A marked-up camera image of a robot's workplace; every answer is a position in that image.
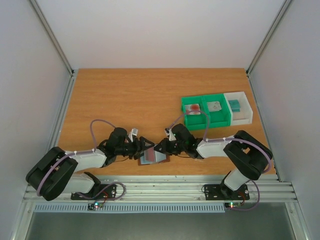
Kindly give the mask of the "brown leather card holder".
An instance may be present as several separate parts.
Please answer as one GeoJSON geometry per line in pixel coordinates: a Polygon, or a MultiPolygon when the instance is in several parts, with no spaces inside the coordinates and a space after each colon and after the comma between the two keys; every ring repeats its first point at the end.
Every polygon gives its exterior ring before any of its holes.
{"type": "Polygon", "coordinates": [[[155,151],[154,147],[144,150],[138,160],[139,166],[162,164],[170,162],[170,157],[161,152],[155,151]]]}

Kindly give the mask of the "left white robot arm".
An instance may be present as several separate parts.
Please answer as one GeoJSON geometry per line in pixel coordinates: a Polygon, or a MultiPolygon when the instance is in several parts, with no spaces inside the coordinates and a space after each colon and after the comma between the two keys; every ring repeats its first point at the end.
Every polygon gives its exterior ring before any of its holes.
{"type": "Polygon", "coordinates": [[[102,184],[86,170],[107,167],[118,156],[139,159],[155,144],[143,136],[138,137],[137,133],[135,128],[127,132],[116,127],[108,139],[86,151],[64,151],[55,146],[32,167],[25,180],[36,190],[37,196],[47,201],[56,199],[62,193],[75,193],[81,199],[95,200],[102,195],[102,184]]]}

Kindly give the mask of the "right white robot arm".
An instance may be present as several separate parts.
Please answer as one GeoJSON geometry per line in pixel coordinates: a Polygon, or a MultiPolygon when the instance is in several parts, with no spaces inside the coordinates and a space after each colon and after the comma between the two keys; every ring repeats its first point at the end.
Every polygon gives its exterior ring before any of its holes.
{"type": "Polygon", "coordinates": [[[154,150],[166,155],[186,153],[193,159],[228,157],[235,169],[229,172],[218,187],[219,196],[231,200],[248,181],[256,181],[272,167],[272,152],[244,130],[227,138],[196,138],[183,125],[165,130],[167,137],[154,150]]]}

